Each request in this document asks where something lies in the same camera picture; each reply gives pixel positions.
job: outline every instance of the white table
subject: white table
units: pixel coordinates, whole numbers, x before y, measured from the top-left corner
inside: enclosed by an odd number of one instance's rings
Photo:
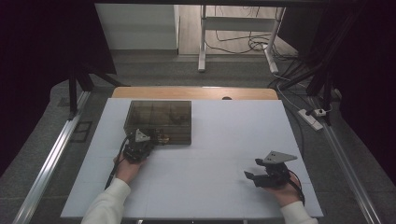
[[[61,217],[83,217],[104,190],[125,137],[131,99],[108,99]],[[276,200],[246,179],[264,173],[255,159],[271,150],[298,157],[286,164],[301,179],[305,207],[322,217],[281,101],[192,100],[192,144],[155,147],[133,181],[124,217],[265,219],[282,217]]]

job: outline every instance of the table leg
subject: table leg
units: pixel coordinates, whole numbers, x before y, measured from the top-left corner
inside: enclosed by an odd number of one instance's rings
[[[270,65],[270,71],[272,74],[277,74],[278,70],[276,67],[276,63],[274,61],[274,57],[272,54],[272,48],[274,46],[274,41],[277,35],[277,31],[279,30],[279,26],[280,23],[282,22],[282,16],[283,16],[283,12],[285,11],[285,8],[280,7],[279,11],[276,13],[276,19],[274,22],[274,27],[270,36],[270,39],[268,41],[268,45],[263,45],[262,47],[264,48],[264,53],[265,53],[265,57],[267,58],[267,61]]]
[[[206,34],[206,6],[201,6],[201,44],[199,47],[198,72],[205,71],[205,34]]]

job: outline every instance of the wall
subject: wall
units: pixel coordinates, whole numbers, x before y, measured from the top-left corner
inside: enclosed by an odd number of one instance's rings
[[[95,6],[110,49],[177,49],[178,6]]]

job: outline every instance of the gray floor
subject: gray floor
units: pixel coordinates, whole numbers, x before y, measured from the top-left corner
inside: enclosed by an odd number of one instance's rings
[[[266,88],[275,77],[269,73],[262,54],[223,55],[207,58],[206,72],[198,73],[196,54],[134,54],[133,51],[114,51],[118,75],[115,79],[133,86],[231,86]],[[285,71],[290,61],[278,61]],[[92,76],[92,92],[80,120],[80,126],[66,147],[59,165],[37,207],[31,223],[79,223],[59,218],[76,179],[78,170],[91,142],[92,135],[114,87]],[[302,92],[300,87],[291,91]],[[47,158],[68,117],[67,82],[55,86],[51,101],[21,153],[0,178],[0,223],[11,223]],[[285,92],[299,107],[306,107],[300,97]],[[319,223],[367,223],[344,174],[333,155],[324,132],[315,132],[296,114],[297,109],[283,100],[296,141],[304,149],[304,162],[311,177],[319,204],[325,214]],[[339,100],[332,103],[332,127],[363,186],[367,189],[383,223],[396,223],[396,188],[381,167],[347,126],[339,111]],[[282,220],[253,221],[252,223],[282,223]]]

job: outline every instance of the robotic hand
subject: robotic hand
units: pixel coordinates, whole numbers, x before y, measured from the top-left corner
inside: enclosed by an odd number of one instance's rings
[[[297,190],[301,201],[305,203],[302,188],[298,187],[293,181],[290,180],[291,170],[289,170],[285,164],[285,161],[293,161],[296,159],[297,157],[295,156],[271,151],[264,160],[255,160],[258,165],[265,167],[267,175],[254,175],[245,171],[245,176],[247,177],[247,179],[253,180],[254,185],[258,188],[278,189],[284,187],[287,184],[290,184]]]

